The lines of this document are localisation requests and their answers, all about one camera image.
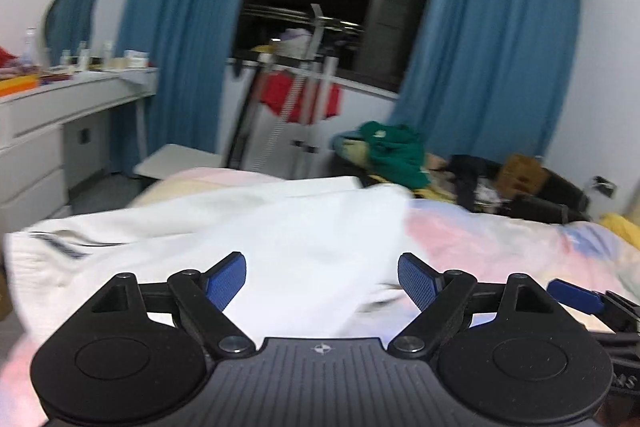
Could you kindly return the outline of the wavy wall mirror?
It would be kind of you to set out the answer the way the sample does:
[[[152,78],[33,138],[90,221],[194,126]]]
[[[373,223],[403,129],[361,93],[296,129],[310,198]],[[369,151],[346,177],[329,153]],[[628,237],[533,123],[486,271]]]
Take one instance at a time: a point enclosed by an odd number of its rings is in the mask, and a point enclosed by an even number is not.
[[[65,50],[76,52],[92,39],[96,0],[53,0],[44,16],[43,40],[50,64],[58,66]]]

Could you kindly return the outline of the blue curtain right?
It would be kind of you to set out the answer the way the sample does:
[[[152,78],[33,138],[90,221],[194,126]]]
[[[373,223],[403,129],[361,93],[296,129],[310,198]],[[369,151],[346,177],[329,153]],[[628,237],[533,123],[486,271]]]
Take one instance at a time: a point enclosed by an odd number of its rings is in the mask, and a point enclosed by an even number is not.
[[[582,0],[428,0],[390,124],[427,150],[542,157],[570,83]]]

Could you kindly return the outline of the white sweatpants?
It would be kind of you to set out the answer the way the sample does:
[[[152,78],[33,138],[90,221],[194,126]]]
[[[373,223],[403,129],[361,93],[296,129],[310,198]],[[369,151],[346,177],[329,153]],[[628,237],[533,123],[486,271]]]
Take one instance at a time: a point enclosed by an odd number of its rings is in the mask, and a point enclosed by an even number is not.
[[[223,188],[156,204],[46,220],[4,239],[13,304],[37,341],[113,275],[163,282],[237,251],[245,284],[227,317],[254,340],[333,337],[397,280],[411,196],[354,178]]]

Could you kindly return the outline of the white dresser desk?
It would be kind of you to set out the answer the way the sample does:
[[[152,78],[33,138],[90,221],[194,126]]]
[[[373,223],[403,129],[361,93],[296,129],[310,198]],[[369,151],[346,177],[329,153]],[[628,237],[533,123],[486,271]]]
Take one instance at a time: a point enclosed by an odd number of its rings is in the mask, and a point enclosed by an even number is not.
[[[64,124],[134,103],[136,132],[145,147],[143,101],[156,92],[153,67],[78,72],[1,99],[1,232],[67,215]]]

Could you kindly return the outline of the green garment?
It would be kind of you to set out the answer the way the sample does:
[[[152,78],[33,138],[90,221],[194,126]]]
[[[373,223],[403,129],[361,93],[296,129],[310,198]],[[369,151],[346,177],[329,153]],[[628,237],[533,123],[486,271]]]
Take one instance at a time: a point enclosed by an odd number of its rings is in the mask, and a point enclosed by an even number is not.
[[[358,129],[367,144],[367,166],[373,176],[411,191],[431,183],[423,169],[424,145],[420,136],[405,124],[367,121]]]

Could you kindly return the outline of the yellow blanket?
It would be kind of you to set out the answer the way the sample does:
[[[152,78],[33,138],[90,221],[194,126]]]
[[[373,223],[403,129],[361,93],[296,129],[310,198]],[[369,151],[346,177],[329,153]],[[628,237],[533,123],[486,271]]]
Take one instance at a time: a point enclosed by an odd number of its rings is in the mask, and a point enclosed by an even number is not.
[[[617,213],[605,213],[599,221],[601,227],[608,229],[631,246],[640,249],[640,228]]]

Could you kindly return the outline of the orange tray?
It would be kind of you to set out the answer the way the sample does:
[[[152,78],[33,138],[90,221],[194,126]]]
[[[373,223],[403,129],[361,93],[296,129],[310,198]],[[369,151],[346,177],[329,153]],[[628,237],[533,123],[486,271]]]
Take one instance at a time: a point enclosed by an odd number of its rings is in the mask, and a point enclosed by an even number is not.
[[[39,78],[35,75],[18,76],[0,81],[0,96],[9,96],[39,87]]]

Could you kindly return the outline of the metal drying rack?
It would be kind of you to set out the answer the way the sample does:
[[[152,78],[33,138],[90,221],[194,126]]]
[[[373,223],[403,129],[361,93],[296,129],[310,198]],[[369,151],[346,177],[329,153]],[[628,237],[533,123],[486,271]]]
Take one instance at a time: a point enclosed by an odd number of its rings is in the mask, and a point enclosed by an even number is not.
[[[255,169],[262,170],[262,167],[265,167],[268,158],[281,138],[284,127],[288,124],[288,114],[293,108],[300,88],[303,87],[303,81],[307,80],[306,96],[303,98],[302,115],[300,115],[298,123],[300,130],[290,140],[290,144],[294,148],[290,177],[298,179],[302,176],[308,176],[314,155],[319,153],[319,147],[316,144],[316,131],[324,121],[322,109],[326,104],[330,84],[332,82],[340,83],[340,80],[335,77],[338,64],[337,56],[329,51],[323,53],[319,51],[323,34],[326,31],[333,31],[340,40],[350,40],[360,36],[362,28],[360,25],[346,22],[346,20],[325,16],[320,6],[315,3],[311,5],[309,15],[257,4],[249,5],[242,13],[248,16],[280,20],[281,22],[304,24],[312,28],[312,34],[296,57],[277,52],[257,54],[254,76],[246,90],[227,153],[224,155],[224,167],[242,168],[245,153],[248,151],[248,144],[250,144],[250,138],[254,131],[258,109],[262,106],[262,103],[259,102],[260,89],[262,89],[259,76],[270,72],[289,72],[294,76],[293,89],[285,102],[282,114],[277,116],[277,122],[270,131],[262,153],[255,164]]]

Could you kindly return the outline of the blue curtain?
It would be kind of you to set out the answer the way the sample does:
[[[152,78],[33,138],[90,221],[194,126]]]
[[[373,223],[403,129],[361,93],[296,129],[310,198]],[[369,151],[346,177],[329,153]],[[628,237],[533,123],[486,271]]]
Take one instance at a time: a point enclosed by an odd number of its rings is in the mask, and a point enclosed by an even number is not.
[[[127,0],[117,52],[142,51],[157,67],[145,103],[150,153],[172,143],[216,150],[224,71],[242,0]]]
[[[427,150],[542,157],[570,83],[582,0],[428,0],[390,124]]]

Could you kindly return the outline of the brown paper bag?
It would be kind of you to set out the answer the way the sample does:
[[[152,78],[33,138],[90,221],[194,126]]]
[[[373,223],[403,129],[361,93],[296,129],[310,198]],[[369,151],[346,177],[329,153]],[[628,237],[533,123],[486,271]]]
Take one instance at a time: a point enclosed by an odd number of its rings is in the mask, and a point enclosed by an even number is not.
[[[504,199],[518,194],[537,194],[549,179],[549,173],[535,157],[512,154],[502,165],[495,189]]]

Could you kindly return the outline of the blue curtain left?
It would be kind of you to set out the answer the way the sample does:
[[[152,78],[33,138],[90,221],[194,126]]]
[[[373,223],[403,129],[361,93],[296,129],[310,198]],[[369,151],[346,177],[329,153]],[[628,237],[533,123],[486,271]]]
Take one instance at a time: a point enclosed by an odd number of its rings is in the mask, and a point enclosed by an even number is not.
[[[224,71],[242,0],[127,0],[117,52],[142,51],[157,67],[145,103],[150,153],[172,143],[216,150]]]

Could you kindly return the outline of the red garment on rack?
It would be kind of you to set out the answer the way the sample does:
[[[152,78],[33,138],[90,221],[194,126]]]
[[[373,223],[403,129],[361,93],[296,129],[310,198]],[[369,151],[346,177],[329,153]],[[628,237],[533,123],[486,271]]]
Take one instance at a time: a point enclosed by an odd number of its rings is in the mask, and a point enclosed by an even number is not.
[[[293,89],[294,76],[289,72],[270,72],[269,74],[260,75],[259,81],[262,83],[259,102],[267,106],[273,115],[280,116],[285,102]],[[293,108],[288,114],[289,124],[299,123],[303,109],[303,98],[306,96],[307,83],[307,80],[303,81],[303,87],[300,88]],[[341,104],[342,88],[339,84],[332,82],[326,98],[326,104],[322,109],[322,118],[330,119],[340,115]]]

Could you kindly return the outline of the white spray bottle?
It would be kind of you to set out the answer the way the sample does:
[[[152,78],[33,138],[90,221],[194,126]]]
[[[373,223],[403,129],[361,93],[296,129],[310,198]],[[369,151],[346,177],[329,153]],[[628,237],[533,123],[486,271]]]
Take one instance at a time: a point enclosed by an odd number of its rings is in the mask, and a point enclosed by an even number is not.
[[[35,27],[29,27],[25,32],[24,46],[20,60],[23,64],[27,65],[38,66],[40,64],[38,36]]]

